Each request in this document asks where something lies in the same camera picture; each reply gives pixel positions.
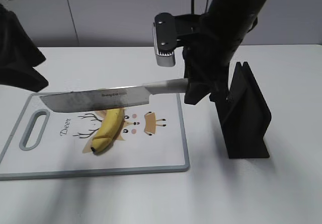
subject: knife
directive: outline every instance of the knife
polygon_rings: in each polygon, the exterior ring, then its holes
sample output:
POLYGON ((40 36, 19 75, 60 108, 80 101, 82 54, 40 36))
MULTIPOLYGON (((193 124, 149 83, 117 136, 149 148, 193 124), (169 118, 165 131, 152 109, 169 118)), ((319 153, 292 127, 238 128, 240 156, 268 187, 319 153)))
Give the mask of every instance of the knife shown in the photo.
POLYGON ((149 103, 150 95, 184 93, 188 79, 153 82, 135 87, 120 87, 41 96, 54 112, 87 112, 132 107, 149 103))

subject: banana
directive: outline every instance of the banana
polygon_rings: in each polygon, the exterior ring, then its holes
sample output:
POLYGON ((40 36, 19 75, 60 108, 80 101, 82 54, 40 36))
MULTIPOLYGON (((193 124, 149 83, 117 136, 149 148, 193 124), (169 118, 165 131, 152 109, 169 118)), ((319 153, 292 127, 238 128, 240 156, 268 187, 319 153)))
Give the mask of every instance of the banana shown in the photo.
POLYGON ((118 108, 106 111, 106 117, 92 140, 91 150, 94 153, 103 151, 112 142, 122 124, 123 118, 123 109, 118 108))

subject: knife handle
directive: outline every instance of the knife handle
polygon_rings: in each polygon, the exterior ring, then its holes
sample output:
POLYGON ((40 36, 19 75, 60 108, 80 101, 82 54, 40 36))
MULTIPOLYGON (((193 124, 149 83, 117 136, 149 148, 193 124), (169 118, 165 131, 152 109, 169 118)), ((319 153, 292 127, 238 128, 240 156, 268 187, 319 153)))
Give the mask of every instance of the knife handle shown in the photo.
POLYGON ((152 82, 143 84, 143 86, 152 94, 166 93, 185 93, 188 85, 188 79, 174 79, 161 82, 152 82))

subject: table surface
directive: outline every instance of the table surface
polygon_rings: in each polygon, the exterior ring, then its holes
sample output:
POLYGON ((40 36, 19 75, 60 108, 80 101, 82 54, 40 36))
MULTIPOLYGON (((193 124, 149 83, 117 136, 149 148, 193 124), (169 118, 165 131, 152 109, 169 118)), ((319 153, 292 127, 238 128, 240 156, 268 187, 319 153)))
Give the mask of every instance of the table surface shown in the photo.
MULTIPOLYGON (((45 92, 138 85, 184 71, 179 50, 172 68, 157 66, 153 48, 41 50, 45 92)), ((235 61, 249 62, 272 112, 265 135, 270 159, 229 160, 206 97, 183 104, 189 171, 2 181, 1 223, 320 223, 322 47, 241 46, 235 61)), ((29 94, 0 86, 0 149, 29 94)))

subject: white cutting board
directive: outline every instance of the white cutting board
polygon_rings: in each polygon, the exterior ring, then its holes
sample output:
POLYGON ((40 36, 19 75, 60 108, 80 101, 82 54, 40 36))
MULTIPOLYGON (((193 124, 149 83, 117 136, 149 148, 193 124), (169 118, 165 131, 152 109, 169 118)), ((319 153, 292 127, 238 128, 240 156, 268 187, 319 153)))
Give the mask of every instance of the white cutting board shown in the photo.
POLYGON ((104 116, 99 112, 55 113, 42 103, 41 95, 30 96, 0 155, 0 179, 178 172, 189 168, 179 95, 155 95, 148 105, 125 108, 125 126, 113 145, 100 155, 84 154, 83 149, 104 116), (30 135, 31 145, 41 139, 26 151, 20 142, 39 109, 49 112, 48 122, 42 136, 39 131, 30 135), (165 120, 151 122, 154 118, 165 120))

